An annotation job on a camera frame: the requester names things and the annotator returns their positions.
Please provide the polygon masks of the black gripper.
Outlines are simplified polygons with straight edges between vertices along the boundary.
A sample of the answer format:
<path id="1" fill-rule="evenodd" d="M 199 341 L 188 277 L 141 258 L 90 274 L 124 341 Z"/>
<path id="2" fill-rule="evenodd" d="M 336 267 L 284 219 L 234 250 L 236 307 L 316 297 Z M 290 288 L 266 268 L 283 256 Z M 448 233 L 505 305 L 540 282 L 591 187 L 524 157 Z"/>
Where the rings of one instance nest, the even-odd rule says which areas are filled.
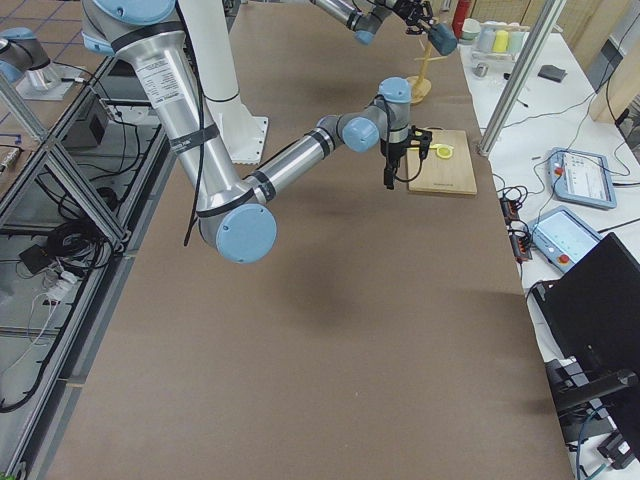
<path id="1" fill-rule="evenodd" d="M 421 129 L 413 125 L 410 129 L 409 149 L 418 151 L 418 158 L 424 161 L 429 153 L 432 142 L 432 132 L 427 129 Z M 397 155 L 391 151 L 385 154 L 385 167 L 383 170 L 383 183 L 388 190 L 395 189 L 396 174 L 399 168 L 399 159 Z"/>
<path id="2" fill-rule="evenodd" d="M 403 20 L 408 35 L 426 34 L 434 24 L 434 12 L 429 1 L 397 0 L 392 11 Z"/>

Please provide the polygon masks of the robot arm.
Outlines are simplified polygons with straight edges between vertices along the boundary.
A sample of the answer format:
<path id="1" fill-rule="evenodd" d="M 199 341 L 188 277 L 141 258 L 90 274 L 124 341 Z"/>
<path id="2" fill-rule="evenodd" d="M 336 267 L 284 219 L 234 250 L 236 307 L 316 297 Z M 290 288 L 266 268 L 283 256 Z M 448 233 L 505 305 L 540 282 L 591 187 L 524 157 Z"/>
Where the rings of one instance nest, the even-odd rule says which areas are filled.
<path id="1" fill-rule="evenodd" d="M 373 1 L 373 8 L 368 11 L 339 0 L 311 0 L 310 3 L 345 25 L 364 45 L 373 41 L 384 21 L 392 14 L 404 22 L 407 35 L 428 34 L 438 25 L 429 1 Z"/>
<path id="2" fill-rule="evenodd" d="M 271 250 L 277 226 L 268 203 L 335 149 L 379 146 L 392 187 L 406 150 L 429 145 L 429 134 L 410 122 L 409 82 L 391 77 L 363 110 L 322 118 L 240 176 L 235 153 L 258 144 L 265 124 L 240 99 L 223 4 L 86 1 L 82 10 L 85 46 L 128 63 L 161 120 L 195 190 L 190 227 L 232 262 L 252 263 Z"/>

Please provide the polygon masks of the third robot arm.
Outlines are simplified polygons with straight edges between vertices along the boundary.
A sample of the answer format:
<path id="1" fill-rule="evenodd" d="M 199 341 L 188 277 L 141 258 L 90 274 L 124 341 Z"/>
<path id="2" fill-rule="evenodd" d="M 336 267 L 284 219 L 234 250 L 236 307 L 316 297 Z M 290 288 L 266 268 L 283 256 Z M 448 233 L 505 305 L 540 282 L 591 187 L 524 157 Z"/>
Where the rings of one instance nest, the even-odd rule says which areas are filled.
<path id="1" fill-rule="evenodd" d="M 1 32 L 1 74 L 25 100 L 61 101 L 71 88 L 36 35 L 26 27 Z"/>

